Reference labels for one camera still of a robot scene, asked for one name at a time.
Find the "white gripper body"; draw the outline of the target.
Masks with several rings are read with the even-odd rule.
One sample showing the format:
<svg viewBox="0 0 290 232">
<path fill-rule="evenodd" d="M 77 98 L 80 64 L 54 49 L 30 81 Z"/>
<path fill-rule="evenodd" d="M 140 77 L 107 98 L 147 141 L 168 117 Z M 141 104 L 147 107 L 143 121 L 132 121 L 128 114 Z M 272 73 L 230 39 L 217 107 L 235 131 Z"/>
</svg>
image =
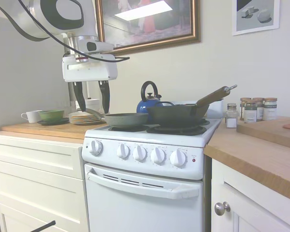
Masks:
<svg viewBox="0 0 290 232">
<path fill-rule="evenodd" d="M 78 62 L 75 56 L 62 58 L 65 82 L 110 81 L 118 77 L 117 65 L 113 62 L 85 59 Z"/>
</svg>

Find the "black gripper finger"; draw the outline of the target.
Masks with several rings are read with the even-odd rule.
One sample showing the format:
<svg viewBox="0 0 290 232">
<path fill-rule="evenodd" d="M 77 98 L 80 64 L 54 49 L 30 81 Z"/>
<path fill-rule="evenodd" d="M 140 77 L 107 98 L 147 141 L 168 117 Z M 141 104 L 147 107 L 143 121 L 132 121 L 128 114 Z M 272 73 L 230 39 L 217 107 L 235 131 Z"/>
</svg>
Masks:
<svg viewBox="0 0 290 232">
<path fill-rule="evenodd" d="M 99 81 L 99 87 L 101 91 L 101 101 L 104 113 L 109 113 L 110 107 L 110 88 L 108 81 Z"/>
<path fill-rule="evenodd" d="M 73 82 L 72 83 L 74 94 L 76 97 L 76 100 L 78 102 L 79 108 L 82 110 L 82 112 L 86 111 L 86 102 L 83 95 L 83 85 L 82 82 Z"/>
</svg>

